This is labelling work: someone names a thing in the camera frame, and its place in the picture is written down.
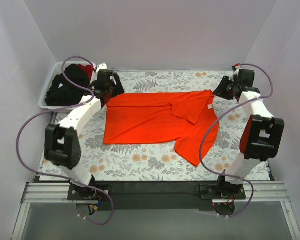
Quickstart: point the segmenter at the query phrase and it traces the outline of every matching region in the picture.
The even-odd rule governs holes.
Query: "pile of clothes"
[[[87,88],[90,85],[94,68],[91,65],[71,64],[64,73],[75,84]],[[55,76],[46,94],[47,106],[67,107],[80,103],[86,91],[77,88],[66,80],[63,74]]]

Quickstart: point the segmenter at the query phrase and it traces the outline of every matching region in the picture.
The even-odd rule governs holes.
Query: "red shirt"
[[[159,144],[176,140],[177,154],[200,164],[200,143],[217,120],[211,90],[167,93],[125,93],[107,104],[105,144]],[[219,123],[207,136],[204,157],[218,135]]]

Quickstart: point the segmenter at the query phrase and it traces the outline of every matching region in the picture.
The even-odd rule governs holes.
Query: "flower pattern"
[[[214,90],[230,71],[119,71],[126,93],[191,92]],[[235,100],[216,97],[215,114],[220,116],[235,106]],[[91,119],[79,136],[81,161],[97,181],[215,181],[218,176],[201,165],[194,167],[174,151],[175,142],[162,144],[103,144],[107,107]],[[54,123],[66,117],[58,113]],[[231,112],[220,121],[214,146],[203,159],[214,171],[230,167],[239,153],[239,142],[248,117],[242,108]],[[44,173],[64,175],[42,156],[39,167]],[[250,180],[270,180],[267,166],[260,163],[248,176]],[[42,181],[57,178],[41,176]]]

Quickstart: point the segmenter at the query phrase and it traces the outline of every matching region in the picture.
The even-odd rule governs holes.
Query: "white wall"
[[[25,0],[57,61],[123,69],[229,69],[276,0]]]
[[[26,181],[34,176],[18,162],[15,141],[21,125],[40,109],[37,96],[55,63],[23,0],[0,0],[0,240],[10,239]],[[26,129],[21,152],[38,166],[49,116]]]
[[[279,153],[269,161],[277,180],[283,180],[300,227],[300,0],[280,0],[256,39],[246,63],[264,67],[273,79],[274,94],[266,105],[285,121]],[[258,78],[263,93],[269,91]]]

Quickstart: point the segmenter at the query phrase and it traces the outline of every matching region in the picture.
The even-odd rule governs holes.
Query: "plastic container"
[[[39,107],[42,108],[42,109],[57,109],[57,108],[61,108],[61,106],[47,106],[47,103],[46,103],[46,97],[47,97],[47,92],[49,91],[49,89],[50,89],[51,86],[52,86],[52,81],[55,79],[55,77],[56,77],[57,75],[62,74],[62,69],[61,69],[61,67],[62,67],[62,64],[63,64],[63,63],[64,63],[64,62],[61,61],[61,62],[56,63],[56,64],[53,66],[53,68],[52,68],[52,70],[51,70],[51,72],[50,72],[48,78],[46,79],[46,81],[45,81],[45,83],[44,83],[44,85],[43,85],[43,89],[42,89],[42,91],[41,91],[41,93],[40,93],[40,97],[39,97],[39,100],[38,100],[38,102],[39,102]],[[89,63],[86,62],[86,61],[68,61],[68,62],[65,64],[65,67],[68,67],[68,66],[70,66],[71,64],[81,64],[81,65],[83,65],[83,66],[89,65]],[[92,77],[91,77],[91,80],[90,80],[90,83],[91,83],[92,81],[95,80],[95,75],[96,75],[96,73],[93,71]],[[59,113],[68,113],[68,112],[71,112],[73,109],[74,109],[74,108],[69,108],[69,109],[65,109],[65,110],[62,110],[62,111],[58,111],[58,112],[59,112]]]

